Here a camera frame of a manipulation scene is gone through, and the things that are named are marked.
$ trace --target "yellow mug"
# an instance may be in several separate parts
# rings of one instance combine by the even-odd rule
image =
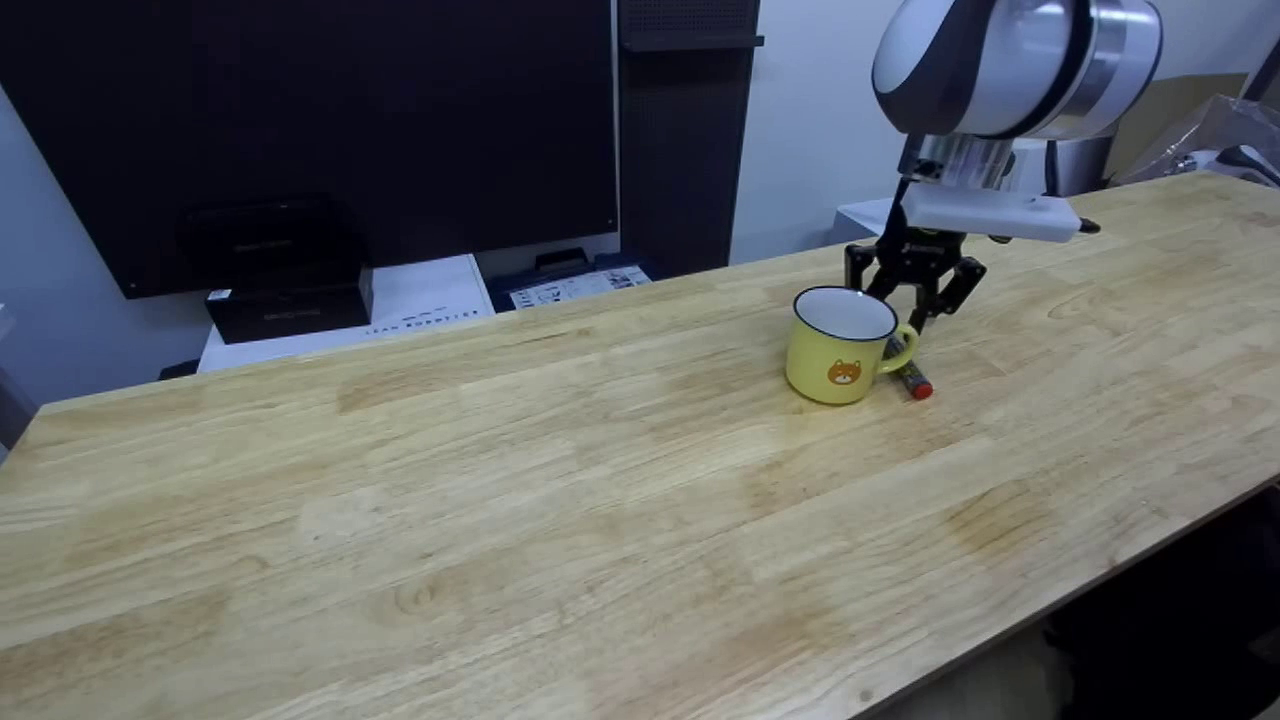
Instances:
[[[819,283],[799,292],[791,313],[786,384],[815,404],[854,404],[877,374],[916,358],[916,329],[869,292]]]

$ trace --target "black screen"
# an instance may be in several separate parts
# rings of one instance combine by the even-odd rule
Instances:
[[[609,0],[4,0],[0,85],[129,296],[200,209],[325,195],[370,262],[614,227]]]

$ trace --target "wooden table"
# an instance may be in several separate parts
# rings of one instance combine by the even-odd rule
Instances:
[[[819,247],[44,406],[0,717],[872,707],[1280,467],[1276,190],[1079,209],[1107,231],[983,252],[928,404],[782,387]]]

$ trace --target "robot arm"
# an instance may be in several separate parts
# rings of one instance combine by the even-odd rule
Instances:
[[[958,256],[962,231],[1073,238],[1088,227],[1068,199],[1009,186],[1013,138],[1115,126],[1161,49],[1146,0],[903,0],[872,69],[883,114],[908,136],[903,180],[881,245],[848,247],[848,283],[881,261],[869,292],[916,283],[924,329],[983,276]]]

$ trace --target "mug handle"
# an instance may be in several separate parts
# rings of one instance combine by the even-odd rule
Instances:
[[[908,369],[916,358],[916,344],[918,344],[918,330],[912,325],[890,329],[881,373],[888,374]]]

